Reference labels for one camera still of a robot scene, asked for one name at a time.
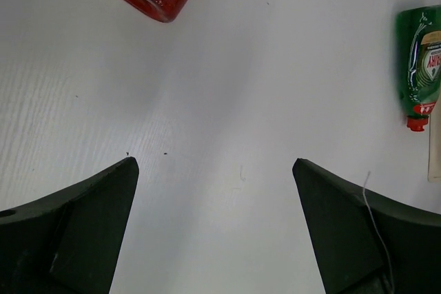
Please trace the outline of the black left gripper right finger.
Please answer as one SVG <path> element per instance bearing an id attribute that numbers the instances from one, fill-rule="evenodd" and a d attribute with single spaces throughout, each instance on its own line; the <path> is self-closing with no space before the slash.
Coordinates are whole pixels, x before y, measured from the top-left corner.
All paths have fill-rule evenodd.
<path id="1" fill-rule="evenodd" d="M 292 171 L 326 293 L 440 292 L 440 215 L 309 160 Z"/>

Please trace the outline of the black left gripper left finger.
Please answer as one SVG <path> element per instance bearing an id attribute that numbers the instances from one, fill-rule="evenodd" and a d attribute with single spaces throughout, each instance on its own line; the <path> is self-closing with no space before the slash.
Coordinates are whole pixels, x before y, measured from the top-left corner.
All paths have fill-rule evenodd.
<path id="1" fill-rule="evenodd" d="M 2 293 L 109 293 L 139 178 L 133 157 L 1 212 Z"/>

